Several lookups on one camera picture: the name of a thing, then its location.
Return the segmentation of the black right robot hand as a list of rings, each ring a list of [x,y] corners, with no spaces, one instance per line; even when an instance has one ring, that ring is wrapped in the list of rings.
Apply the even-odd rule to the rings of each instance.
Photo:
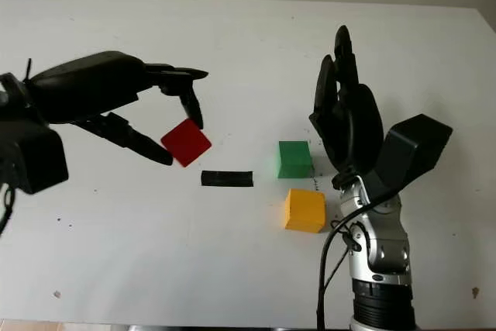
[[[309,120],[337,171],[339,190],[375,165],[384,131],[372,91],[358,79],[356,57],[346,26],[338,28],[334,54],[322,59]]]

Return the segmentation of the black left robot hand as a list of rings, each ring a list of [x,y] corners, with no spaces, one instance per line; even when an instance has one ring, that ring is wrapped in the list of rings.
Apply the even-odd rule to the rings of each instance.
[[[180,99],[198,128],[204,121],[193,89],[207,72],[169,64],[148,64],[119,51],[104,51],[42,71],[24,83],[41,118],[49,124],[71,124],[146,159],[170,166],[169,151],[134,130],[113,111],[138,100],[141,91],[157,87]]]

